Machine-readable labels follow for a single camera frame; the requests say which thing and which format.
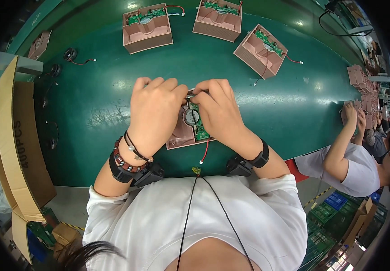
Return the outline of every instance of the yellow and black striped tape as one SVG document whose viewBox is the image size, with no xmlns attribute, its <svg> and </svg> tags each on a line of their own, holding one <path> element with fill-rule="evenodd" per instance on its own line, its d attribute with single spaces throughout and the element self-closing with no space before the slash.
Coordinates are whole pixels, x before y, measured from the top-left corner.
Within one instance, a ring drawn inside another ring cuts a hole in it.
<svg viewBox="0 0 390 271">
<path fill-rule="evenodd" d="M 305 205 L 303 206 L 304 208 L 311 202 L 313 202 L 314 200 L 318 199 L 321 195 L 323 195 L 324 193 L 328 192 L 329 189 L 331 189 L 332 187 L 329 187 L 328 189 L 326 189 L 325 191 L 321 192 L 320 194 L 318 194 L 318 196 L 316 196 L 315 198 L 313 198 L 312 200 L 308 201 L 307 203 L 305 203 Z"/>
<path fill-rule="evenodd" d="M 78 227 L 78 226 L 75 226 L 75 225 L 71 225 L 71 224 L 68 224 L 68 223 L 65 223 L 65 222 L 62 222 L 62 221 L 60 221 L 62 224 L 64 224 L 64 225 L 67 225 L 67 226 L 69 226 L 69 227 L 71 227 L 71 228 L 73 228 L 73 229 L 76 229 L 76 230 L 81 230 L 81 231 L 84 231 L 85 229 L 84 228 L 81 228 L 81 227 Z"/>
</svg>

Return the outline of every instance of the worker in white shirt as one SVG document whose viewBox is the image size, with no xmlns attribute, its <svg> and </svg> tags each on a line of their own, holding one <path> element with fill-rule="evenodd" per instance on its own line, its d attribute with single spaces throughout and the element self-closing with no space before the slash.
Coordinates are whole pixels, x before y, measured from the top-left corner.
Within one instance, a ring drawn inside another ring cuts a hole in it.
<svg viewBox="0 0 390 271">
<path fill-rule="evenodd" d="M 106 161 L 89 190 L 83 248 L 63 259 L 62 270 L 79 270 L 85 263 L 95 271 L 299 268 L 307 231 L 294 176 L 245 127 L 226 79 L 203 81 L 193 94 L 211 136 L 248 161 L 268 154 L 267 163 L 254 168 L 259 179 L 248 185 L 236 176 L 165 178 L 133 197 L 128 192 L 131 181 L 117 181 L 110 169 L 115 161 Z M 151 160 L 170 138 L 186 96 L 187 86 L 173 78 L 136 81 L 130 144 L 120 139 L 114 150 L 124 165 L 142 167 L 144 158 Z"/>
<path fill-rule="evenodd" d="M 311 154 L 294 159 L 298 171 L 321 179 L 337 190 L 355 197 L 366 197 L 380 187 L 390 186 L 390 150 L 378 164 L 362 146 L 366 118 L 361 109 L 356 112 L 351 103 L 343 107 L 347 123 L 334 143 Z M 358 133 L 355 133 L 358 118 Z"/>
</svg>

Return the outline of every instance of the black plug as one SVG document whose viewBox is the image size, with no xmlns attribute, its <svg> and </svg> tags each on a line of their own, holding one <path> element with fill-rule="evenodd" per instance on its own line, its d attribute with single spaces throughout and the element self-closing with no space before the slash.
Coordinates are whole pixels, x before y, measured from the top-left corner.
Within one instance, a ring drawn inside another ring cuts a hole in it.
<svg viewBox="0 0 390 271">
<path fill-rule="evenodd" d="M 332 2 L 327 3 L 325 5 L 325 11 L 328 11 L 330 13 L 334 13 L 338 2 L 339 2 L 339 0 L 333 0 Z"/>
</svg>

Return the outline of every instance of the green circuit board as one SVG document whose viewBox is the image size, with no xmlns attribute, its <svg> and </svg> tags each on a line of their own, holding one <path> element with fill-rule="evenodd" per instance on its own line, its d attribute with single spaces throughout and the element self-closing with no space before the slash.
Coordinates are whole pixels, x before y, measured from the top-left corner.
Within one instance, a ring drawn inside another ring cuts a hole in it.
<svg viewBox="0 0 390 271">
<path fill-rule="evenodd" d="M 189 104 L 189 108 L 195 109 L 199 113 L 199 107 L 196 104 L 192 104 L 190 101 L 187 102 Z M 201 115 L 199 121 L 196 125 L 192 126 L 195 134 L 195 141 L 208 139 L 210 137 L 209 133 L 207 133 L 202 124 Z"/>
<path fill-rule="evenodd" d="M 239 15 L 239 11 L 235 8 L 229 7 L 228 5 L 224 5 L 223 7 L 220 7 L 218 3 L 210 3 L 210 2 L 205 2 L 204 7 L 211 7 L 219 12 L 224 12 L 224 13 L 232 13 Z"/>
<path fill-rule="evenodd" d="M 145 18 L 151 19 L 154 17 L 166 15 L 166 11 L 164 8 L 150 9 L 150 10 L 148 10 L 147 14 L 145 14 L 145 15 L 142 15 L 142 14 L 136 15 L 136 14 L 137 14 L 137 12 L 133 13 L 133 14 L 129 14 L 128 25 L 131 25 L 133 23 L 140 23 Z"/>
<path fill-rule="evenodd" d="M 257 30 L 255 32 L 255 35 L 257 36 L 257 38 L 261 39 L 263 41 L 264 44 L 267 44 L 275 53 L 277 53 L 279 56 L 282 56 L 282 54 L 284 53 L 283 50 L 281 50 L 278 45 L 276 44 L 276 42 L 270 42 L 266 36 L 266 34 L 264 34 L 263 32 L 261 32 L 260 30 Z"/>
</svg>

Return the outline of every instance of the white t-shirt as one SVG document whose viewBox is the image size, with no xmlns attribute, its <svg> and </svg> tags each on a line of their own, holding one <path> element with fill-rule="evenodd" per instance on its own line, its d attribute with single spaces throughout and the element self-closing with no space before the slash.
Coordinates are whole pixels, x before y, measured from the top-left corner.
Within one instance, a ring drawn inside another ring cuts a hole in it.
<svg viewBox="0 0 390 271">
<path fill-rule="evenodd" d="M 311 154 L 296 157 L 294 160 L 299 172 L 321 179 L 353 197 L 366 197 L 380 188 L 376 161 L 364 147 L 353 143 L 347 145 L 344 158 L 349 160 L 349 171 L 343 182 L 323 169 L 323 160 L 329 148 L 330 145 Z"/>
<path fill-rule="evenodd" d="M 263 271 L 297 270 L 305 256 L 306 217 L 293 175 L 259 179 L 248 189 L 238 177 L 206 177 L 237 231 L 249 258 Z M 89 189 L 83 243 L 109 241 L 126 259 L 99 255 L 95 271 L 163 271 L 178 257 L 194 177 L 166 178 L 145 186 L 129 203 L 128 193 L 107 198 Z M 218 238 L 243 250 L 208 184 L 198 178 L 183 252 L 196 242 Z"/>
</svg>

